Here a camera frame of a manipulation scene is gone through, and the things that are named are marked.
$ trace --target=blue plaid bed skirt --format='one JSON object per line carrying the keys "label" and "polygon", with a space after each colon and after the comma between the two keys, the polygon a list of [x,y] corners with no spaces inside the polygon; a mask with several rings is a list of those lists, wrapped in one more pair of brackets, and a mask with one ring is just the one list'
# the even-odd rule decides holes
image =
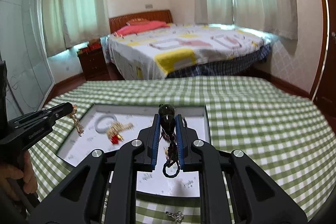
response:
{"label": "blue plaid bed skirt", "polygon": [[262,46],[258,51],[245,56],[236,57],[226,61],[216,61],[202,65],[194,65],[188,68],[173,71],[167,75],[167,78],[236,75],[251,67],[255,62],[266,62],[270,51],[271,45],[267,44]]}

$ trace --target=human hand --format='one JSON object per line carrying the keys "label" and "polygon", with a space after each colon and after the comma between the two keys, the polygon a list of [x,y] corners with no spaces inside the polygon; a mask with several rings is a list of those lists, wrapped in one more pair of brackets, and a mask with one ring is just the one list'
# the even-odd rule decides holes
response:
{"label": "human hand", "polygon": [[5,193],[13,200],[20,200],[16,195],[11,185],[7,181],[7,178],[11,179],[21,179],[23,178],[25,184],[23,190],[26,194],[35,193],[37,190],[37,181],[35,178],[32,162],[30,160],[30,154],[26,151],[23,154],[24,157],[24,170],[23,172],[13,165],[2,164],[0,165],[0,187],[5,191]]}

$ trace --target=wooden headboard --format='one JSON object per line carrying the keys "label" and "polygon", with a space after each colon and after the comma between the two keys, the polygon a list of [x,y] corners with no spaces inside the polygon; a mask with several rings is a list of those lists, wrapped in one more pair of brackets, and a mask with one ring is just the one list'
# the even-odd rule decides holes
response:
{"label": "wooden headboard", "polygon": [[169,10],[158,10],[150,12],[140,12],[135,14],[123,15],[109,18],[111,33],[118,31],[126,25],[126,22],[135,18],[145,18],[148,20],[160,20],[166,23],[173,23],[173,18]]}

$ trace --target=door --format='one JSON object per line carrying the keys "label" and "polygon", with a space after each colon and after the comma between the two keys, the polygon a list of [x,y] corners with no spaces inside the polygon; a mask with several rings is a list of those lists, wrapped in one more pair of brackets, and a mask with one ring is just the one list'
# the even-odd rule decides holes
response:
{"label": "door", "polygon": [[330,18],[328,53],[314,103],[324,114],[336,118],[336,0],[328,0],[328,5]]}
{"label": "door", "polygon": [[0,59],[7,66],[7,118],[38,110],[53,79],[41,49],[36,0],[0,0]]}

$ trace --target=blue gripper pad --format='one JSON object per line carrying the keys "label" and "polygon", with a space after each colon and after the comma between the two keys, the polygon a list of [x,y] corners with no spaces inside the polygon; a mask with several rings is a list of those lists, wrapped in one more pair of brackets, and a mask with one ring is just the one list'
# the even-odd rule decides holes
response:
{"label": "blue gripper pad", "polygon": [[155,125],[155,133],[154,133],[154,139],[153,139],[153,145],[152,145],[152,169],[155,170],[155,166],[158,159],[158,152],[159,152],[159,141],[160,141],[160,116],[158,116],[156,125]]}
{"label": "blue gripper pad", "polygon": [[181,135],[181,126],[179,117],[175,116],[175,131],[176,131],[176,138],[177,138],[177,151],[178,151],[178,161],[180,163],[181,169],[184,168],[184,157],[183,157],[183,143],[182,143],[182,135]]}

